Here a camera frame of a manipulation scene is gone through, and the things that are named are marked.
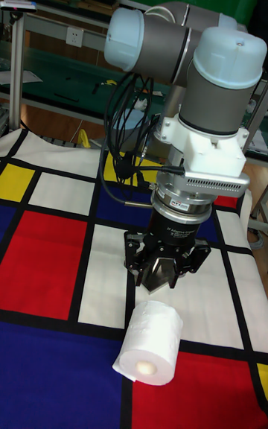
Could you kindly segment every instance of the table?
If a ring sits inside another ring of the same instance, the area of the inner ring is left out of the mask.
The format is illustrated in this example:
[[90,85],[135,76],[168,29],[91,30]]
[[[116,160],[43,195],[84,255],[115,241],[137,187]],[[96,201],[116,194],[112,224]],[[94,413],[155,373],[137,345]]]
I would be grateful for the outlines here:
[[[267,428],[268,301],[246,239],[249,195],[218,198],[200,227],[212,248],[203,266],[148,296],[124,268],[123,234],[142,232],[150,210],[110,201],[98,150],[17,130],[0,159],[0,427]],[[184,322],[163,387],[111,367],[146,299]]]
[[[10,44],[0,43],[0,56],[10,59],[10,53]],[[124,76],[117,71],[27,47],[24,69],[35,73],[43,82],[23,84],[23,103],[98,123],[103,122],[106,103],[112,91],[112,86],[101,83],[106,80],[118,82]],[[93,94],[96,83],[99,87]],[[9,88],[0,86],[2,98],[8,97]],[[169,86],[156,83],[155,89],[164,96],[153,96],[153,114],[161,113]]]

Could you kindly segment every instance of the yellow square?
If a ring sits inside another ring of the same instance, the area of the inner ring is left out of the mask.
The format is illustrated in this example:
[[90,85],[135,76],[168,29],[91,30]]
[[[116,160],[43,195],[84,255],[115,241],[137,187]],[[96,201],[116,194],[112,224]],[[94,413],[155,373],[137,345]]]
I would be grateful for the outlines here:
[[[141,171],[142,171],[142,166],[157,166],[157,167],[161,167],[160,164],[157,164],[155,162],[152,161],[148,161],[147,159],[144,159],[144,161],[141,164]],[[143,172],[143,176],[145,181],[149,181],[149,182],[156,182],[156,174],[157,171],[144,171]],[[115,175],[115,170],[113,168],[113,164],[112,164],[112,155],[111,153],[108,154],[107,159],[106,159],[106,164],[105,164],[105,169],[104,169],[104,179],[106,181],[115,181],[116,182],[116,175]],[[125,184],[130,184],[130,179],[126,179],[125,180]],[[133,185],[137,186],[138,182],[137,182],[137,176],[135,175],[133,178]]]
[[32,169],[7,164],[0,176],[0,199],[20,203],[33,175]]
[[262,387],[264,388],[264,394],[268,401],[268,366],[266,364],[257,364],[258,371],[261,379]]

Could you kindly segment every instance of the blue square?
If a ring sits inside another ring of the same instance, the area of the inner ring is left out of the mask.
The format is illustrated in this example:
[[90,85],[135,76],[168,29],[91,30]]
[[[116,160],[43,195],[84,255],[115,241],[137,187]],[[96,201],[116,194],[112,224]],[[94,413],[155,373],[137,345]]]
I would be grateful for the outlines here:
[[206,220],[200,225],[197,237],[206,238],[209,242],[218,242],[217,233],[212,216],[210,216],[208,220]]
[[[126,199],[119,188],[109,187],[109,189],[116,197]],[[132,197],[127,199],[136,202],[150,203],[150,194],[133,192]],[[124,206],[124,204],[120,204],[116,200],[113,200],[103,187],[100,190],[97,209],[97,217],[99,219],[111,220],[112,222],[120,222],[133,226],[147,227],[151,213],[151,209]]]
[[120,342],[2,322],[0,335],[0,428],[120,427]]
[[16,207],[0,206],[0,242],[12,221],[15,212]]

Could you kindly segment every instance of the black cable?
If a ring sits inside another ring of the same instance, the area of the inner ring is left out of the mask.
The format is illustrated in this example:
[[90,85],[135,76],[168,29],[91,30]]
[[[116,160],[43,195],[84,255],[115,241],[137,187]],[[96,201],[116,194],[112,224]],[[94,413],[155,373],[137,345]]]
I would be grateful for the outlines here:
[[[133,98],[135,85],[138,79],[141,80],[142,88],[139,89],[138,92],[136,92],[136,95]],[[138,99],[145,92],[147,93],[147,105],[143,112],[143,116],[137,123],[135,123],[134,128],[131,129],[129,133],[127,133],[127,121],[129,120],[132,111],[135,109],[135,105]],[[159,116],[153,116],[149,120],[149,123],[146,124],[146,121],[148,119],[148,113],[152,104],[152,98],[153,79],[147,78],[146,80],[144,80],[141,75],[127,73],[124,77],[121,78],[120,82],[118,82],[118,85],[112,90],[112,93],[106,105],[104,113],[106,138],[105,142],[103,143],[103,148],[100,155],[100,176],[101,182],[108,195],[119,203],[125,204],[126,201],[113,195],[113,193],[109,190],[103,175],[104,151],[106,146],[108,147],[109,152],[112,155],[112,164],[115,170],[116,181],[119,184],[123,195],[125,195],[123,184],[125,183],[126,179],[130,179],[130,194],[132,196],[134,190],[133,177],[135,174],[137,174],[138,183],[143,181],[145,185],[148,184],[144,181],[144,178],[142,176],[143,171],[161,171],[177,174],[180,176],[184,175],[185,173],[184,168],[175,166],[141,166],[141,161],[138,165],[136,165],[138,152],[142,143],[147,143],[152,129],[155,127],[156,122],[159,120]],[[126,145],[130,138],[133,139],[133,135],[137,130],[137,137],[135,139],[133,149],[131,151],[122,153],[123,145]]]
[[116,200],[118,203],[120,203],[120,204],[124,204],[125,205],[125,203],[126,203],[126,201],[125,200],[123,200],[123,199],[119,199],[119,197],[116,197],[110,190],[109,190],[109,187],[108,187],[108,185],[106,184],[106,181],[105,181],[105,179],[104,179],[104,167],[105,167],[105,150],[106,150],[106,144],[107,144],[107,139],[104,139],[104,143],[103,143],[103,145],[102,145],[102,148],[101,148],[101,152],[100,152],[100,180],[101,180],[101,183],[102,183],[102,185],[103,185],[103,187],[104,187],[104,189],[105,189],[105,191],[107,192],[107,194],[113,199],[113,200]]
[[21,119],[21,124],[22,124],[22,126],[26,129],[26,130],[28,130],[28,131],[30,131],[31,133],[33,133],[33,134],[35,134],[32,130],[30,130],[30,128],[22,121],[22,119]]

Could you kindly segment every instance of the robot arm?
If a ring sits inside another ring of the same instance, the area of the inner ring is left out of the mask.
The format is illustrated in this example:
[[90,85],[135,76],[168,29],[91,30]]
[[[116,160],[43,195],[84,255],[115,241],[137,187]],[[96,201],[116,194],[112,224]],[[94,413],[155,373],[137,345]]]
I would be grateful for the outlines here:
[[159,146],[169,145],[167,165],[185,172],[158,172],[143,249],[141,236],[125,235],[126,267],[137,285],[149,291],[167,282],[174,287],[178,277],[195,273],[210,252],[196,234],[214,199],[246,190],[249,178],[241,171],[248,132],[239,126],[266,52],[265,42],[238,31],[235,20],[198,7],[174,2],[144,15],[114,13],[104,50],[109,63],[187,85],[175,116],[165,107],[155,133]]

